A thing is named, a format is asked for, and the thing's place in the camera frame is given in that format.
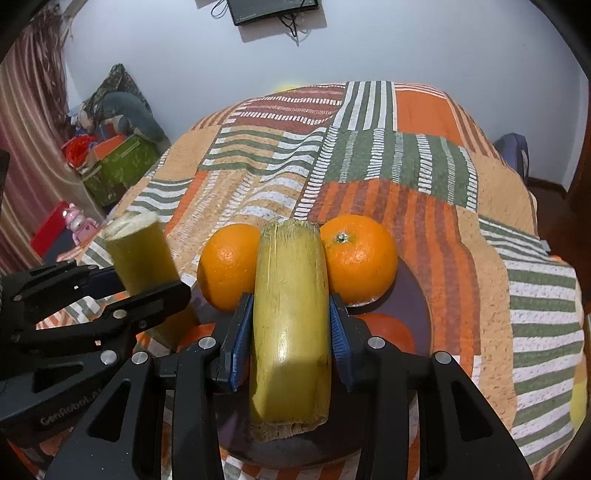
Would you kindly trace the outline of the red tomato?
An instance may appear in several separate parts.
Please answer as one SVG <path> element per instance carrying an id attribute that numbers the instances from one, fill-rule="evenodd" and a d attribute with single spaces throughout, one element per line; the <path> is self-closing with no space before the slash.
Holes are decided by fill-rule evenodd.
<path id="1" fill-rule="evenodd" d="M 214 331 L 214 323 L 199 324 L 186 330 L 183 336 L 178 340 L 176 352 L 179 353 L 188 348 L 193 343 L 203 337 L 211 336 Z"/>
<path id="2" fill-rule="evenodd" d="M 366 313 L 358 316 L 373 336 L 381 337 L 405 353 L 417 352 L 411 330 L 399 319 L 381 313 Z"/>

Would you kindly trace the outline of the striped patchwork bed blanket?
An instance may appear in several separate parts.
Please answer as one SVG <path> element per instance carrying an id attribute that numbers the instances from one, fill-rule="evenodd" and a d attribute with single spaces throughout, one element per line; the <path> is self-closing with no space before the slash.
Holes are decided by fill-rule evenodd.
<path id="1" fill-rule="evenodd" d="M 427 300 L 427 353 L 405 353 L 372 334 L 363 345 L 375 373 L 360 452 L 287 469 L 223 448 L 221 479 L 578 473 L 589 414 L 576 272 L 545 251 L 533 195 L 443 91 L 352 81 L 246 100 L 181 136 L 126 192 L 111 221 L 144 212 L 163 225 L 197 325 L 235 312 L 211 306 L 197 283 L 206 242 L 232 224 L 262 234 L 273 221 L 297 219 L 320 230 L 342 215 L 370 217 L 391 233 L 398 272 L 407 265 Z M 105 227 L 64 261 L 114 268 Z M 89 323 L 131 296 L 124 287 L 102 299 L 84 297 L 37 326 Z M 1 433 L 2 477 L 49 479 L 50 464 L 83 415 L 50 438 Z"/>

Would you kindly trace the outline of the striped red curtain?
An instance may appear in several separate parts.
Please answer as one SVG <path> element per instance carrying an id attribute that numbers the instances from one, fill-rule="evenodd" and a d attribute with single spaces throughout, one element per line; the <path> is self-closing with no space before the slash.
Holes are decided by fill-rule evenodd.
<path id="1" fill-rule="evenodd" d="M 30 241 L 62 200 L 103 214 L 64 160 L 70 124 L 57 3 L 24 27 L 1 62 L 1 149 L 10 161 L 1 202 L 1 272 L 42 263 Z"/>

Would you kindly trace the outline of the pink toy figure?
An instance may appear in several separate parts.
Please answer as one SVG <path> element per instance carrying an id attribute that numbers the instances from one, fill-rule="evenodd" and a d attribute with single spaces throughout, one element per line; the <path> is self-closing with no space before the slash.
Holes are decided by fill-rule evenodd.
<path id="1" fill-rule="evenodd" d="M 93 218 L 86 217 L 83 210 L 73 203 L 69 203 L 65 207 L 62 216 L 76 246 L 87 243 L 99 231 L 98 222 Z"/>

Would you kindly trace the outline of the orange on plate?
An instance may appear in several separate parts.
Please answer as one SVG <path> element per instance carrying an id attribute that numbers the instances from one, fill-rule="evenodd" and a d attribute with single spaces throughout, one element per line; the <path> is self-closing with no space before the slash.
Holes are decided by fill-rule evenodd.
<path id="1" fill-rule="evenodd" d="M 252 293 L 260 231 L 249 224 L 218 229 L 206 242 L 197 267 L 202 296 L 222 312 L 232 312 L 243 293 Z"/>
<path id="2" fill-rule="evenodd" d="M 348 306 L 379 300 L 394 284 L 398 251 L 391 233 L 374 219 L 342 215 L 322 225 L 329 289 Z"/>

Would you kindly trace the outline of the orange on plate left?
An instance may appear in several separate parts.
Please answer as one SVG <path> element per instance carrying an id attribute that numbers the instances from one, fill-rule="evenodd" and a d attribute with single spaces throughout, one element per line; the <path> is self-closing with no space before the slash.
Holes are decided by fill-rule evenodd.
<path id="1" fill-rule="evenodd" d="M 218 229 L 206 242 L 197 267 L 202 296 L 222 312 L 232 312 L 243 293 L 252 293 L 260 231 L 249 224 Z"/>

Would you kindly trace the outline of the green storage box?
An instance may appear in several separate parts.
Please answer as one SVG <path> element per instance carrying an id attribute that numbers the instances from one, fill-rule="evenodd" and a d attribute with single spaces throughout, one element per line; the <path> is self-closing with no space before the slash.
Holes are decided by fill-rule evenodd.
<path id="1" fill-rule="evenodd" d="M 82 182 L 100 207 L 118 202 L 159 159 L 155 146 L 137 135 L 121 141 L 99 159 L 92 151 L 80 170 Z"/>

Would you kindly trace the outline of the red box on floor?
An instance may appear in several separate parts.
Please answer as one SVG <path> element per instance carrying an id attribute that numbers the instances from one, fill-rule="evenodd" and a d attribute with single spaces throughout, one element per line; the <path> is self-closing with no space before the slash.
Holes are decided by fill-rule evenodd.
<path id="1" fill-rule="evenodd" d="M 59 255 L 74 247 L 72 234 L 64 220 L 68 206 L 66 201 L 60 201 L 30 241 L 33 251 L 47 264 L 55 263 Z"/>

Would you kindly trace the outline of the red tomato right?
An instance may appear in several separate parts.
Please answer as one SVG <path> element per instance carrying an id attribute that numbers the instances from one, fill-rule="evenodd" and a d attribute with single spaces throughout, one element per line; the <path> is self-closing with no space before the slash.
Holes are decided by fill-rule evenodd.
<path id="1" fill-rule="evenodd" d="M 373 336 L 381 337 L 405 353 L 417 352 L 411 330 L 399 319 L 381 313 L 366 313 L 358 316 Z"/>

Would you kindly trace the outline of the black wall device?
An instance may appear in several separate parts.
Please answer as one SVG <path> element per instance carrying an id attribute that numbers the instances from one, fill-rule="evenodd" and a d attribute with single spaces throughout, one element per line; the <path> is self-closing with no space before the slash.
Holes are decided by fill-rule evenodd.
<path id="1" fill-rule="evenodd" d="M 298 25 L 304 13 L 317 11 L 322 2 L 312 1 L 215 1 L 211 17 L 230 15 L 236 27 L 252 26 L 256 22 L 276 19 L 287 30 L 287 35 L 297 45 L 308 36 L 308 30 Z"/>

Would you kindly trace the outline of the dark blue bag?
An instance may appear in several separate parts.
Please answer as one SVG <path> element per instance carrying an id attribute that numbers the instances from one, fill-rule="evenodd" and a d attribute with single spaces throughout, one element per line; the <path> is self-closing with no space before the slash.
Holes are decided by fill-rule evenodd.
<path id="1" fill-rule="evenodd" d="M 526 138 L 517 133 L 505 134 L 494 143 L 494 147 L 507 165 L 528 184 L 529 149 Z"/>

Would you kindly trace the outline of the dark purple round plate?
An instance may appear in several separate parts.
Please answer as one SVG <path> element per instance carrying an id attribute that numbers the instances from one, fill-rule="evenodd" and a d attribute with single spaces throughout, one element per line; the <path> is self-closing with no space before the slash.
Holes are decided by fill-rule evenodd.
<path id="1" fill-rule="evenodd" d="M 308 469 L 352 456 L 363 448 L 375 369 L 363 354 L 370 337 L 358 316 L 381 313 L 402 321 L 412 332 L 416 353 L 427 353 L 431 327 L 427 300 L 407 265 L 401 265 L 393 286 L 374 304 L 348 309 L 341 297 L 329 300 L 332 334 L 332 383 L 329 416 L 314 430 L 287 439 L 257 443 L 250 431 L 249 356 L 245 378 L 233 393 L 213 397 L 219 452 L 226 448 L 238 458 L 270 468 Z M 249 336 L 249 353 L 252 333 Z"/>

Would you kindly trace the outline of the red tomato left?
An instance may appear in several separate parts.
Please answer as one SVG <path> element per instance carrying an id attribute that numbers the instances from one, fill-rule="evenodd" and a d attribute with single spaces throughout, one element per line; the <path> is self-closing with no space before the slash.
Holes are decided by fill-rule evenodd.
<path id="1" fill-rule="evenodd" d="M 186 330 L 183 336 L 178 340 L 176 352 L 179 353 L 188 348 L 193 343 L 203 337 L 211 336 L 214 331 L 214 323 L 199 324 Z"/>

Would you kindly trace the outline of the yellow sugarcane piece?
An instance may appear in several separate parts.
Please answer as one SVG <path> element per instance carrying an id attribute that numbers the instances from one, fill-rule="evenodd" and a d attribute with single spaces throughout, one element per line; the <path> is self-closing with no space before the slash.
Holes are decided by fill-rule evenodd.
<path id="1" fill-rule="evenodd" d="M 250 431 L 257 442 L 314 430 L 329 416 L 329 281 L 318 226 L 267 223 L 253 293 Z"/>
<path id="2" fill-rule="evenodd" d="M 180 280 L 163 225 L 154 212 L 124 213 L 103 230 L 105 249 L 127 292 L 134 296 Z M 149 334 L 164 347 L 175 350 L 183 335 L 197 324 L 189 303 L 170 315 Z"/>

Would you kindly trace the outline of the orange on plate right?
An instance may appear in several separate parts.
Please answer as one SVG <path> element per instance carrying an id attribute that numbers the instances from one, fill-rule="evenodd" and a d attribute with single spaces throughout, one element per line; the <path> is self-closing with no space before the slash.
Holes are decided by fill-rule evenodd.
<path id="1" fill-rule="evenodd" d="M 391 233 L 374 219 L 342 215 L 322 225 L 329 289 L 348 306 L 379 300 L 394 284 L 398 251 Z"/>

